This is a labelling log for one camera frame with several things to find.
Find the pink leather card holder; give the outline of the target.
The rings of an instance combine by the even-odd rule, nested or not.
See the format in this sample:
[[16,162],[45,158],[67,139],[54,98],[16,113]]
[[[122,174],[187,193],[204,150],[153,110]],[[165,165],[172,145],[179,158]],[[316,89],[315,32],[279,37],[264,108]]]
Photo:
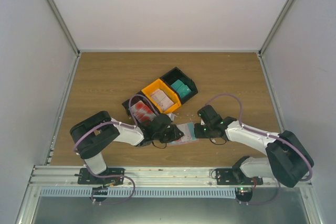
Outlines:
[[190,123],[184,123],[184,124],[179,124],[177,125],[177,128],[182,131],[184,134],[180,139],[168,143],[170,146],[174,145],[182,145],[182,144],[188,144],[188,143],[193,143],[197,141],[198,139],[195,136],[194,133],[194,124],[192,122]]

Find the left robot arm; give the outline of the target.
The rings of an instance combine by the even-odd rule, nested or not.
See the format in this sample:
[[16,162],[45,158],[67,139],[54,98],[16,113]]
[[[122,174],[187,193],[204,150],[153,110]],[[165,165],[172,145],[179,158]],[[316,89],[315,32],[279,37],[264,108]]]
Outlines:
[[144,147],[154,141],[174,142],[184,133],[166,114],[130,125],[113,119],[107,111],[100,111],[73,126],[70,135],[74,142],[73,151],[86,164],[90,178],[96,184],[103,184],[108,179],[108,168],[102,151],[112,142]]

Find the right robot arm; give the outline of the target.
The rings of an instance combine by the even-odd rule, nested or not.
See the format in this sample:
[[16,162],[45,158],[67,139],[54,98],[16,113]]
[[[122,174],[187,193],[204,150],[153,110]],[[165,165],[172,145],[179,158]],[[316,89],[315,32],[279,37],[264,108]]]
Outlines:
[[232,166],[233,180],[237,184],[243,185],[253,177],[268,177],[293,188],[299,181],[312,177],[314,161],[294,133],[262,131],[230,116],[222,118],[209,104],[197,114],[201,122],[194,125],[196,138],[221,138],[265,155],[264,158],[244,156]]

